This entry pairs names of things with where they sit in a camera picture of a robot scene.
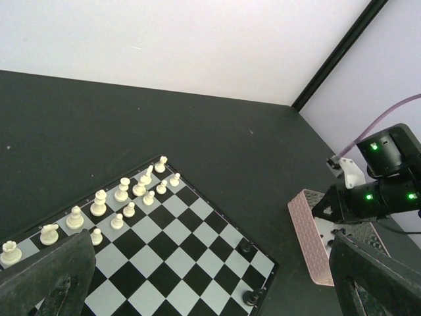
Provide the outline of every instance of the white chess piece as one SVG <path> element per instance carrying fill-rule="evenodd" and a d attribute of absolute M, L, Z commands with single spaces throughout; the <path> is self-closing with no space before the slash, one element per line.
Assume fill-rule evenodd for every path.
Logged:
<path fill-rule="evenodd" d="M 135 196 L 142 196 L 146 193 L 145 183 L 142 182 L 142 178 L 139 179 L 139 182 L 132 189 Z"/>
<path fill-rule="evenodd" d="M 0 255 L 0 261 L 6 266 L 17 263 L 22 258 L 22 252 L 18 248 L 16 242 L 9 240 L 3 244 L 3 253 Z"/>
<path fill-rule="evenodd" d="M 70 229 L 78 229 L 82 227 L 85 219 L 82 217 L 82 210 L 80 207 L 75 206 L 72 208 L 72 214 L 67 216 L 66 225 Z"/>
<path fill-rule="evenodd" d="M 134 202 L 130 202 L 125 208 L 123 208 L 123 215 L 125 217 L 133 217 L 134 213 Z"/>
<path fill-rule="evenodd" d="M 117 214 L 115 218 L 111 221 L 111 227 L 113 229 L 120 229 L 123 227 L 124 221 L 123 221 L 123 214 Z"/>
<path fill-rule="evenodd" d="M 105 205 L 105 200 L 107 198 L 107 193 L 104 190 L 99 190 L 95 193 L 95 199 L 91 204 L 91 214 L 93 216 L 103 216 L 107 210 Z"/>
<path fill-rule="evenodd" d="M 124 202 L 129 197 L 127 190 L 129 189 L 130 179 L 129 178 L 121 178 L 120 185 L 118 186 L 118 190 L 114 193 L 114 199 L 117 202 Z"/>
<path fill-rule="evenodd" d="M 59 239 L 57 229 L 59 229 L 58 224 L 45 225 L 41 229 L 41 236 L 39 237 L 41 243 L 46 246 L 54 244 Z"/>
<path fill-rule="evenodd" d="M 165 192 L 166 192 L 166 184 L 167 184 L 168 182 L 166 181 L 166 180 L 163 180 L 162 182 L 161 182 L 161 184 L 159 184 L 158 186 L 157 186 L 157 193 L 158 194 L 165 194 Z"/>
<path fill-rule="evenodd" d="M 146 173 L 140 177 L 140 181 L 142 181 L 146 186 L 151 184 L 152 182 L 152 170 L 153 170 L 153 166 L 149 166 L 147 167 Z"/>
<path fill-rule="evenodd" d="M 154 202 L 155 192 L 154 191 L 148 191 L 146 195 L 143 197 L 143 204 L 146 206 L 150 206 Z"/>
<path fill-rule="evenodd" d="M 171 186 L 177 186 L 180 183 L 180 173 L 176 173 L 171 179 L 170 184 Z"/>
<path fill-rule="evenodd" d="M 92 244 L 94 246 L 99 245 L 103 241 L 103 235 L 101 234 L 101 229 L 95 228 L 91 234 Z"/>
<path fill-rule="evenodd" d="M 168 161 L 168 158 L 161 156 L 159 162 L 155 165 L 155 171 L 158 173 L 163 173 L 165 171 L 165 164 Z"/>

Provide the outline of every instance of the black square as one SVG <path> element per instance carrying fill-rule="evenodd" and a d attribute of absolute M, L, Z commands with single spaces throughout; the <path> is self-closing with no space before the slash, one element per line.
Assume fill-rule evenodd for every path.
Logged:
<path fill-rule="evenodd" d="M 127 262 L 110 277 L 110 281 L 127 299 L 146 281 L 146 278 Z"/>
<path fill-rule="evenodd" d="M 141 316 L 129 301 L 125 301 L 112 316 Z"/>
<path fill-rule="evenodd" d="M 212 278 L 198 264 L 195 264 L 183 280 L 197 295 L 201 296 L 211 283 Z"/>
<path fill-rule="evenodd" d="M 165 171 L 163 173 L 158 173 L 157 171 L 155 171 L 155 166 L 154 166 L 152 173 L 161 181 L 168 178 L 170 175 L 172 175 L 171 170 L 168 169 L 167 166 L 165 166 Z"/>
<path fill-rule="evenodd" d="M 89 230 L 89 233 L 92 234 L 93 230 L 97 228 L 96 226 L 92 227 Z M 93 250 L 95 250 L 95 255 L 97 255 L 102 249 L 104 249 L 105 247 L 107 247 L 109 244 L 111 244 L 110 240 L 104 235 L 103 235 L 103 241 L 99 244 L 93 247 Z"/>
<path fill-rule="evenodd" d="M 171 305 L 167 300 L 164 300 L 164 303 L 154 312 L 153 316 L 182 316 L 177 312 L 177 309 Z"/>
<path fill-rule="evenodd" d="M 256 253 L 257 253 L 257 249 L 256 249 L 256 247 L 255 246 L 252 246 L 252 247 L 250 247 L 250 251 L 249 252 L 244 252 L 244 251 L 242 251 L 241 250 L 241 245 L 243 244 L 243 243 L 248 243 L 248 241 L 245 239 L 245 238 L 243 238 L 240 242 L 239 242 L 239 244 L 238 244 L 238 246 L 235 248 L 235 250 L 237 250 L 238 251 L 238 253 L 244 258 L 244 259 L 246 259 L 248 262 L 252 262 L 252 260 L 253 260 L 253 258 L 255 257 L 255 255 L 256 255 Z"/>
<path fill-rule="evenodd" d="M 180 277 L 166 265 L 166 263 L 160 265 L 148 280 L 165 297 L 167 297 L 171 291 L 175 289 L 179 281 L 181 281 Z"/>
<path fill-rule="evenodd" d="M 191 232 L 194 232 L 197 227 L 203 223 L 202 219 L 198 217 L 191 209 L 186 209 L 178 219 L 184 224 Z"/>
<path fill-rule="evenodd" d="M 98 224 L 99 222 L 101 222 L 104 218 L 106 218 L 106 217 L 108 217 L 108 216 L 110 216 L 111 214 L 114 213 L 114 211 L 111 209 L 111 207 L 109 207 L 107 204 L 105 204 L 107 206 L 107 209 L 105 210 L 104 215 L 93 216 L 92 213 L 91 213 L 92 203 L 89 203 L 89 204 L 83 206 L 82 211 L 85 213 L 86 217 L 89 218 L 91 220 L 91 222 L 95 225 Z"/>
<path fill-rule="evenodd" d="M 220 234 L 228 223 L 217 212 L 213 211 L 206 219 L 205 222 Z"/>
<path fill-rule="evenodd" d="M 225 262 L 225 260 L 227 260 L 230 254 L 234 251 L 234 249 L 219 236 L 213 244 L 210 245 L 209 249 L 212 250 L 219 259 L 223 260 L 223 262 Z"/>
<path fill-rule="evenodd" d="M 204 254 L 207 247 L 193 234 L 190 234 L 180 247 L 194 260 L 197 261 Z"/>
<path fill-rule="evenodd" d="M 219 270 L 214 280 L 231 295 L 238 285 L 239 277 L 232 272 L 230 268 L 224 265 L 221 270 Z"/>
<path fill-rule="evenodd" d="M 176 195 L 182 200 L 187 206 L 195 203 L 199 196 L 195 192 L 193 192 L 188 186 L 185 186 L 180 191 L 176 193 Z"/>
<path fill-rule="evenodd" d="M 201 298 L 190 311 L 188 316 L 218 316 Z"/>
<path fill-rule="evenodd" d="M 87 291 L 87 295 L 90 295 L 93 291 L 95 291 L 102 283 L 107 280 L 106 276 L 97 268 L 93 272 L 93 277 L 91 281 L 91 285 L 89 285 L 89 290 Z"/>
<path fill-rule="evenodd" d="M 246 312 L 236 301 L 230 298 L 222 310 L 220 316 L 248 316 Z"/>
<path fill-rule="evenodd" d="M 161 183 L 158 183 L 156 186 L 154 186 L 153 188 L 151 188 L 150 190 L 155 191 L 155 198 L 160 201 L 160 203 L 164 203 L 166 200 L 168 200 L 169 198 L 171 198 L 174 193 L 172 193 L 171 190 L 169 190 L 168 188 L 166 189 L 164 194 L 159 194 L 157 192 L 157 186 L 160 185 Z"/>
<path fill-rule="evenodd" d="M 64 230 L 61 229 L 61 227 L 59 227 L 57 229 L 57 233 L 59 234 L 59 239 L 57 240 L 58 242 L 61 241 L 61 240 L 63 240 L 63 239 L 65 239 L 66 237 L 68 237 L 67 234 L 64 232 Z M 41 231 L 38 234 L 36 234 L 35 236 L 32 236 L 30 239 L 32 240 L 32 242 L 34 243 L 34 245 L 39 250 L 48 248 L 49 246 L 46 246 L 46 245 L 43 245 L 42 244 L 41 240 L 39 239 L 40 237 L 41 237 Z"/>
<path fill-rule="evenodd" d="M 164 232 L 160 232 L 151 242 L 148 243 L 149 247 L 161 257 L 162 260 L 167 260 L 174 251 L 177 250 L 178 246 L 172 241 L 170 237 Z"/>
<path fill-rule="evenodd" d="M 243 275 L 242 280 L 252 289 L 262 288 L 266 278 L 260 274 L 253 266 L 249 266 Z"/>
<path fill-rule="evenodd" d="M 160 205 L 149 214 L 149 217 L 154 221 L 161 229 L 167 227 L 174 219 L 173 214 L 165 208 L 165 206 Z"/>
<path fill-rule="evenodd" d="M 119 209 L 116 213 L 123 214 L 123 210 L 126 207 L 122 207 Z M 133 227 L 137 222 L 139 222 L 142 218 L 146 217 L 146 214 L 138 207 L 136 204 L 134 205 L 134 215 L 132 217 L 125 217 L 123 218 L 123 221 L 129 226 Z"/>
<path fill-rule="evenodd" d="M 131 229 L 118 237 L 113 244 L 127 259 L 132 258 L 140 249 L 145 247 L 145 242 Z"/>

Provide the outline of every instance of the dark table surface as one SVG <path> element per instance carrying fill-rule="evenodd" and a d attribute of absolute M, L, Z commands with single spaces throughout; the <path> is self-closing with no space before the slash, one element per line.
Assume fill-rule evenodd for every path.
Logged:
<path fill-rule="evenodd" d="M 261 315 L 341 315 L 310 279 L 287 210 L 335 181 L 330 148 L 281 105 L 0 71 L 0 240 L 165 154 L 280 264 Z M 379 229 L 419 268 L 407 236 Z"/>

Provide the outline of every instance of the black chess piece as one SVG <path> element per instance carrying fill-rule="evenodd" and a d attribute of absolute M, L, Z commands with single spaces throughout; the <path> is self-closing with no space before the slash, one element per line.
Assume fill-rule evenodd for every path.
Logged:
<path fill-rule="evenodd" d="M 247 241 L 247 239 L 242 239 L 239 243 L 239 249 L 242 253 L 249 253 L 251 251 L 251 248 L 253 247 L 254 243 Z"/>
<path fill-rule="evenodd" d="M 258 288 L 254 291 L 245 291 L 243 293 L 243 302 L 248 306 L 254 306 L 257 304 L 259 298 L 263 295 L 263 289 Z"/>

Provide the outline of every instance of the purple cable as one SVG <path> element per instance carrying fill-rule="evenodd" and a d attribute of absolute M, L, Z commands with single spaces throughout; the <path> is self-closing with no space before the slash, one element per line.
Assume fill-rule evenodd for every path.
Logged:
<path fill-rule="evenodd" d="M 378 118 L 376 118 L 374 120 L 373 123 L 370 124 L 370 126 L 368 128 L 365 129 L 364 132 L 361 133 L 360 136 L 358 136 L 357 138 L 355 138 L 355 140 L 353 142 L 351 142 L 350 144 L 348 144 L 347 147 L 345 147 L 340 153 L 339 155 L 336 155 L 336 157 L 342 158 L 344 155 L 346 155 L 351 149 L 353 149 L 353 147 L 360 142 L 381 120 L 383 120 L 386 116 L 388 116 L 388 114 L 390 114 L 390 112 L 396 110 L 398 107 L 404 105 L 405 103 L 414 101 L 416 99 L 420 99 L 421 98 L 421 93 L 413 95 L 412 97 L 408 97 L 398 103 L 396 103 L 395 105 L 392 105 L 390 108 L 388 108 L 386 111 L 384 111 Z"/>

